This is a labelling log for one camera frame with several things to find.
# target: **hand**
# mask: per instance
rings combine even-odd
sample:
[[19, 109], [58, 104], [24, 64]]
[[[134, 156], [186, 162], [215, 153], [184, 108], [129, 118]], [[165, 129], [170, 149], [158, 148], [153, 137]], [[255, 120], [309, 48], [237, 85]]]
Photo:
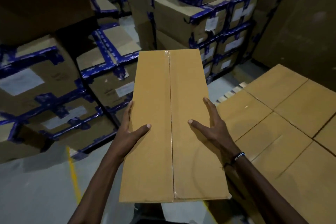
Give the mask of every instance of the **hand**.
[[151, 128], [152, 125], [143, 125], [133, 132], [129, 132], [129, 118], [133, 101], [130, 101], [123, 116], [120, 128], [112, 141], [106, 155], [110, 156], [113, 161], [122, 163], [126, 155], [133, 149], [137, 141], [143, 137]]
[[224, 120], [219, 116], [216, 106], [207, 98], [203, 98], [207, 105], [210, 118], [214, 125], [210, 128], [200, 124], [196, 120], [188, 120], [188, 123], [198, 129], [216, 148], [218, 148], [229, 161], [231, 161], [241, 150], [232, 140]]

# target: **person's left hand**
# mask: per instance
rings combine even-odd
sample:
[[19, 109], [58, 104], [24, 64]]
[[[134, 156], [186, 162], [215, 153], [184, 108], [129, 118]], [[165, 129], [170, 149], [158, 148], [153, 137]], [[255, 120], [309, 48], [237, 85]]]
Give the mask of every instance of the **person's left hand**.
[[129, 118], [131, 115], [132, 105], [133, 101], [130, 101], [124, 112], [123, 120], [118, 132], [106, 154], [120, 164], [124, 161], [124, 158], [132, 150], [137, 141], [143, 137], [152, 126], [150, 124], [143, 125], [136, 131], [129, 132]]

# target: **person's left arm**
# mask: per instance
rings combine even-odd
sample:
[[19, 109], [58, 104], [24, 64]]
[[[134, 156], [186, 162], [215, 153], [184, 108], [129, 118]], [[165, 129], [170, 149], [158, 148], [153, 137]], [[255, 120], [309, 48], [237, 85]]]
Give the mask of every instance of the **person's left arm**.
[[147, 124], [134, 132], [128, 131], [132, 104], [133, 101], [128, 104], [121, 126], [68, 224], [99, 224], [102, 221], [107, 198], [120, 164], [151, 128]]

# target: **finger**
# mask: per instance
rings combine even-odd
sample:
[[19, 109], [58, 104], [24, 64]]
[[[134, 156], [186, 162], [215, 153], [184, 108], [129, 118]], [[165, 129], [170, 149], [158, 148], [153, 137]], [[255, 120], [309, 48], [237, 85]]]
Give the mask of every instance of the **finger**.
[[121, 127], [128, 129], [129, 126], [129, 117], [131, 116], [131, 108], [133, 105], [133, 101], [129, 101], [126, 110], [124, 111], [124, 115], [123, 115], [123, 120], [121, 122]]
[[192, 127], [198, 129], [198, 130], [203, 134], [203, 136], [205, 136], [206, 138], [209, 137], [209, 129], [210, 129], [210, 128], [208, 128], [208, 127], [206, 127], [206, 126], [200, 124], [200, 123], [199, 123], [198, 121], [196, 121], [196, 120], [188, 120], [188, 123], [189, 123]]
[[138, 128], [136, 131], [131, 133], [131, 137], [138, 141], [141, 137], [143, 137], [148, 131], [149, 129], [152, 127], [152, 125], [147, 124], [147, 125], [143, 125], [142, 127]]
[[212, 117], [212, 120], [216, 124], [218, 121], [221, 120], [221, 117], [217, 111], [216, 106], [206, 97], [203, 98], [204, 103], [209, 107], [210, 110], [210, 116]]

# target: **gray floor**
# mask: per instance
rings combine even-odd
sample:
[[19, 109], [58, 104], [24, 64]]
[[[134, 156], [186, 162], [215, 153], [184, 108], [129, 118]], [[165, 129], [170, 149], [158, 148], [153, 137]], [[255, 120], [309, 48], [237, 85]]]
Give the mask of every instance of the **gray floor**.
[[[120, 21], [125, 30], [138, 41], [131, 17]], [[247, 62], [240, 65], [251, 80], [264, 73]], [[216, 101], [227, 91], [239, 85], [232, 74], [208, 85], [211, 101]], [[103, 155], [110, 144], [92, 152], [87, 158], [75, 162], [75, 172], [81, 194], [87, 188]], [[104, 212], [104, 224], [128, 224], [133, 219], [134, 204], [118, 202], [122, 167], [117, 172]], [[0, 164], [0, 222], [3, 224], [67, 223], [77, 206], [74, 182], [70, 173], [65, 147], [54, 144], [47, 152], [37, 156]], [[203, 202], [162, 204], [165, 218], [169, 221], [213, 224], [216, 223]], [[235, 216], [232, 223], [241, 223]]]

